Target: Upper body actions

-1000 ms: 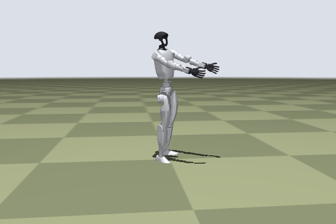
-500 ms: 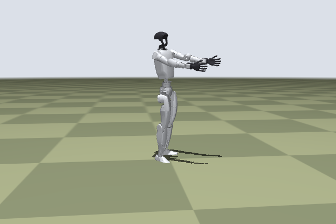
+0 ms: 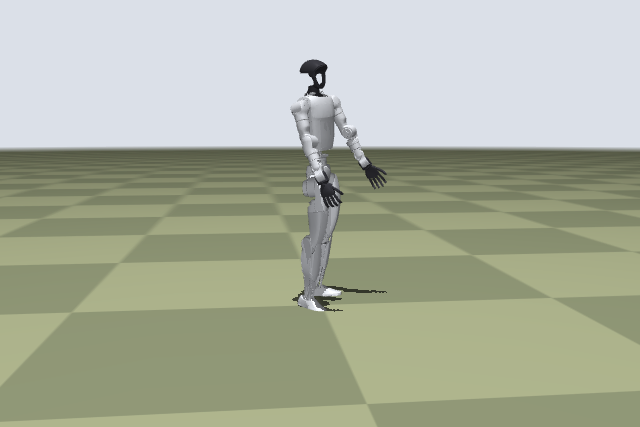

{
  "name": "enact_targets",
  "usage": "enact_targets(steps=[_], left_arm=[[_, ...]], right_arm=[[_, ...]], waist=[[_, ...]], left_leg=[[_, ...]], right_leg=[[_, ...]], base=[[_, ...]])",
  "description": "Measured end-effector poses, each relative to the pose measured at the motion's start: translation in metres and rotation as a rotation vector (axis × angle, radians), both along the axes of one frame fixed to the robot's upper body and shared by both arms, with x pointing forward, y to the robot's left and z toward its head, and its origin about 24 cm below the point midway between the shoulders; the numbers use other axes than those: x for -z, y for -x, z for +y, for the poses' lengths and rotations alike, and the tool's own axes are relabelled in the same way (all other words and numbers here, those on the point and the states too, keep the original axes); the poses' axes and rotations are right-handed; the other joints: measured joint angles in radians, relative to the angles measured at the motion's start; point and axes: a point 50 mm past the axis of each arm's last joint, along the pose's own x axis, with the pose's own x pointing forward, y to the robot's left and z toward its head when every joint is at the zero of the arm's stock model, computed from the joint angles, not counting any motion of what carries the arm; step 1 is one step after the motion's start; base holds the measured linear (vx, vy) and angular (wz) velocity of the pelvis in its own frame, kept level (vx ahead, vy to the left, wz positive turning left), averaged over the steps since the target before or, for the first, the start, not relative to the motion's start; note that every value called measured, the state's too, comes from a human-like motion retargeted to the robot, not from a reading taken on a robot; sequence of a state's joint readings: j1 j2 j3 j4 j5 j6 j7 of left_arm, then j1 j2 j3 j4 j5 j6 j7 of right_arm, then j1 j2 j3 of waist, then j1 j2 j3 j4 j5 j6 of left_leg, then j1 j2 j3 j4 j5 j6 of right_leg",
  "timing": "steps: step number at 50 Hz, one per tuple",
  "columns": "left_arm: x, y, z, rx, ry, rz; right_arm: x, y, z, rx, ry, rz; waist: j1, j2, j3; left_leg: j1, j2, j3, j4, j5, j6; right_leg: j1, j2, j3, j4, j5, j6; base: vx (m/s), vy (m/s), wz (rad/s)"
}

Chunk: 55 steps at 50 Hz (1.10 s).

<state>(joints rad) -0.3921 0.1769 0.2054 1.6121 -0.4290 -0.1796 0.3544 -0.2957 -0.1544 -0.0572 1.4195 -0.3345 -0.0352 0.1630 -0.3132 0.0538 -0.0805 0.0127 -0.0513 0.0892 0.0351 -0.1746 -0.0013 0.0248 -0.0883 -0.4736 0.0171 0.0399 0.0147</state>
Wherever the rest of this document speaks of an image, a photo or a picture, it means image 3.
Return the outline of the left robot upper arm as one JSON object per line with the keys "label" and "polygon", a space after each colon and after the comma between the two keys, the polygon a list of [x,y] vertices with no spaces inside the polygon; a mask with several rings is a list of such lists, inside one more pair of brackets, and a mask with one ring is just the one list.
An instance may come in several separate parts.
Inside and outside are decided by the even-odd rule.
{"label": "left robot upper arm", "polygon": [[333,99],[333,103],[334,103],[334,113],[335,113],[334,121],[337,127],[339,128],[344,138],[346,139],[352,138],[357,133],[356,128],[353,125],[347,125],[346,116],[341,108],[341,103],[339,98],[335,95],[330,95],[330,97]]}

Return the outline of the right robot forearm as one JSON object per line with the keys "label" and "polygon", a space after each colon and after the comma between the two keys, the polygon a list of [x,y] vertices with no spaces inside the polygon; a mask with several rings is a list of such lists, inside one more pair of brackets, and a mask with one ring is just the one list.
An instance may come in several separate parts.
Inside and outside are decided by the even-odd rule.
{"label": "right robot forearm", "polygon": [[323,175],[324,166],[320,163],[321,159],[319,157],[319,152],[316,148],[312,147],[312,140],[309,136],[305,136],[302,139],[303,152],[308,158],[309,164],[311,165],[311,170],[314,173],[314,176],[318,182],[325,180]]}

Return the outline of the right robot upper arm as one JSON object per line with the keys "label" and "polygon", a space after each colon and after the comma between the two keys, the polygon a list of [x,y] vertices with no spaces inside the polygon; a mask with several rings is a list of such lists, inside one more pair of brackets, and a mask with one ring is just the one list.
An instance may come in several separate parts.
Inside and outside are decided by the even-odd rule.
{"label": "right robot upper arm", "polygon": [[300,135],[301,143],[305,136],[309,136],[312,140],[312,147],[318,145],[318,138],[310,135],[310,123],[308,118],[309,105],[307,99],[300,100],[291,105],[291,112],[295,118],[297,129]]}

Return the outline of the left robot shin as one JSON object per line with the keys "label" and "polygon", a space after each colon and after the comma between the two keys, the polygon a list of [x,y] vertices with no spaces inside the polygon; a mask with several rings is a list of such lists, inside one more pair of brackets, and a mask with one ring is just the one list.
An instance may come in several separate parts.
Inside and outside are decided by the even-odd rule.
{"label": "left robot shin", "polygon": [[[327,264],[328,264],[329,254],[330,254],[332,234],[331,234],[331,237],[330,237],[330,241],[328,239],[325,243],[321,244],[321,251],[322,252],[321,252],[321,263],[320,263],[319,275],[318,275],[317,280],[316,280],[317,281],[316,282],[316,287],[317,288],[321,288],[322,287],[322,280],[324,278],[324,274],[325,274],[325,270],[326,270],[326,267],[327,267]],[[320,285],[319,285],[319,281],[320,281]]]}

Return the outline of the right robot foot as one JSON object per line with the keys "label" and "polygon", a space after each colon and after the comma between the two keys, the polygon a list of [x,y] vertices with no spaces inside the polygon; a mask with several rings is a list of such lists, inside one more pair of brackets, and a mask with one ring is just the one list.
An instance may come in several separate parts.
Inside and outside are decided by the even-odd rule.
{"label": "right robot foot", "polygon": [[327,311],[315,298],[310,301],[305,300],[304,294],[299,297],[298,305],[314,311]]}

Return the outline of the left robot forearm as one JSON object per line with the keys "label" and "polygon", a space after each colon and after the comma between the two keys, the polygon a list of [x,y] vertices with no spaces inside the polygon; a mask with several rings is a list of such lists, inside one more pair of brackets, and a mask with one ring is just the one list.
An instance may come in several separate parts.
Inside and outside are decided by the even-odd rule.
{"label": "left robot forearm", "polygon": [[354,158],[360,163],[360,165],[365,168],[369,165],[369,162],[364,156],[364,152],[361,149],[359,144],[359,139],[357,133],[352,138],[348,139],[347,145],[350,147],[351,152],[354,153]]}

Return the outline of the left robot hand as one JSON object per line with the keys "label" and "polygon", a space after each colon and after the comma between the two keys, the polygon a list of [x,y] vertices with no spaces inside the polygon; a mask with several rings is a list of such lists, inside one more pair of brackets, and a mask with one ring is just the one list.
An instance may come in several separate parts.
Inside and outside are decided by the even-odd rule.
{"label": "left robot hand", "polygon": [[[363,167],[360,165],[360,163],[359,163],[359,162],[358,162],[358,163],[359,163],[360,167],[361,167],[363,170],[365,170],[365,174],[366,174],[367,178],[369,179],[370,183],[372,184],[373,188],[374,188],[374,189],[376,189],[376,188],[375,188],[375,186],[374,186],[374,184],[373,184],[373,182],[372,182],[372,180],[371,180],[371,178],[373,179],[373,181],[375,182],[375,184],[377,185],[377,187],[378,187],[378,188],[380,188],[380,186],[379,186],[379,184],[377,183],[376,179],[379,181],[379,183],[380,183],[380,184],[382,185],[382,187],[383,187],[384,185],[383,185],[383,183],[381,182],[381,180],[379,179],[379,177],[380,177],[380,178],[381,178],[385,183],[387,183],[387,182],[386,182],[386,180],[383,178],[383,176],[382,176],[378,171],[382,172],[384,175],[386,175],[387,173],[386,173],[384,170],[382,170],[382,169],[380,169],[380,168],[375,167],[374,165],[372,165],[372,163],[370,162],[370,160],[369,160],[367,157],[365,157],[365,158],[366,158],[366,159],[367,159],[367,161],[369,162],[369,165],[368,165],[368,166],[366,166],[365,168],[363,168]],[[379,177],[378,177],[378,176],[379,176]],[[376,179],[375,179],[375,177],[376,177]]]}

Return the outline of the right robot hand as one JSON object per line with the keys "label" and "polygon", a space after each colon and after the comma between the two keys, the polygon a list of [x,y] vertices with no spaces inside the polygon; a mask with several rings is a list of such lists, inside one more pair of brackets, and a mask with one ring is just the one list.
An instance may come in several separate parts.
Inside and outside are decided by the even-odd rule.
{"label": "right robot hand", "polygon": [[[329,208],[330,206],[331,206],[331,207],[334,207],[334,205],[335,205],[335,206],[339,206],[339,205],[335,202],[335,200],[334,200],[333,196],[334,196],[334,197],[335,197],[335,199],[336,199],[336,200],[341,204],[341,203],[342,203],[342,201],[340,201],[340,200],[339,200],[339,198],[338,198],[338,197],[337,197],[337,195],[335,194],[335,191],[337,191],[337,192],[338,192],[339,194],[341,194],[341,195],[343,195],[343,193],[342,193],[339,189],[337,189],[337,188],[333,187],[333,185],[332,185],[331,183],[328,183],[329,179],[328,179],[327,174],[326,174],[326,172],[325,172],[325,171],[323,171],[323,175],[324,175],[324,177],[325,177],[325,180],[323,180],[323,181],[321,181],[321,182],[318,182],[318,181],[316,180],[316,182],[317,182],[317,184],[318,184],[318,185],[321,185],[320,193],[321,193],[321,196],[323,197],[323,201],[324,201],[325,206],[326,206],[327,208]],[[316,179],[316,178],[315,178],[315,179]],[[335,191],[334,191],[334,190],[335,190]],[[327,198],[327,201],[328,201],[328,203],[329,203],[329,205],[330,205],[330,206],[328,206],[328,204],[327,204],[327,201],[326,201],[326,198],[325,198],[325,197]],[[329,197],[331,198],[331,200],[332,200],[332,202],[333,202],[333,204],[334,204],[334,205],[331,203],[331,201],[330,201],[330,198],[329,198]]]}

